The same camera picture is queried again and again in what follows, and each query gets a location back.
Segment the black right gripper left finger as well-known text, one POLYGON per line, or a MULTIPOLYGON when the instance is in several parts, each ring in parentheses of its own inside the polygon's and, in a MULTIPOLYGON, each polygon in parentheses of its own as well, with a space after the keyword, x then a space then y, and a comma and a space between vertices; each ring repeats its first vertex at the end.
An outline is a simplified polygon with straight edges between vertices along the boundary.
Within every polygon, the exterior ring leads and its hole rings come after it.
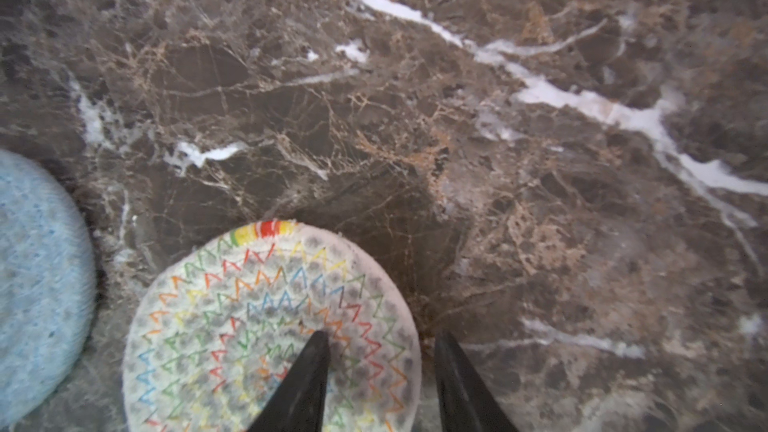
POLYGON ((247 431, 321 431, 330 359, 328 334, 315 331, 247 431))

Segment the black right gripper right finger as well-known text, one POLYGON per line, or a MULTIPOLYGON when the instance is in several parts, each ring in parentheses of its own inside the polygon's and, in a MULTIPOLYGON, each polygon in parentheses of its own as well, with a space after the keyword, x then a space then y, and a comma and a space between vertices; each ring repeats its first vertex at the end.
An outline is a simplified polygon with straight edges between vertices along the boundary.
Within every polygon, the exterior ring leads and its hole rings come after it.
POLYGON ((434 353, 443 431, 518 432, 452 333, 436 336, 434 353))

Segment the white multicolour stitched coaster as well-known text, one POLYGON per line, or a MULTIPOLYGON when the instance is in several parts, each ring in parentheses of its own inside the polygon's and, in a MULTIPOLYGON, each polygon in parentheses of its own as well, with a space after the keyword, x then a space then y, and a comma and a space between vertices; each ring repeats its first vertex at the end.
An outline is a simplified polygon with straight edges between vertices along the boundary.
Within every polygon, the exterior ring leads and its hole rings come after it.
POLYGON ((223 234, 151 284, 122 366, 129 429, 247 429, 317 331, 324 429, 411 430, 422 361, 402 294, 355 243, 279 220, 223 234))

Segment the blue woven round coaster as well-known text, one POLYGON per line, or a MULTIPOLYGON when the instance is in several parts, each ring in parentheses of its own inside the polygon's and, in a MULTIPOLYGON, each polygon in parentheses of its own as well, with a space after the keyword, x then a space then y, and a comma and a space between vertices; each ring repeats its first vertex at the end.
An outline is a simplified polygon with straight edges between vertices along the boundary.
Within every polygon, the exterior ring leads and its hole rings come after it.
POLYGON ((95 309, 86 222, 38 163, 1 153, 1 425, 38 407, 71 372, 95 309))

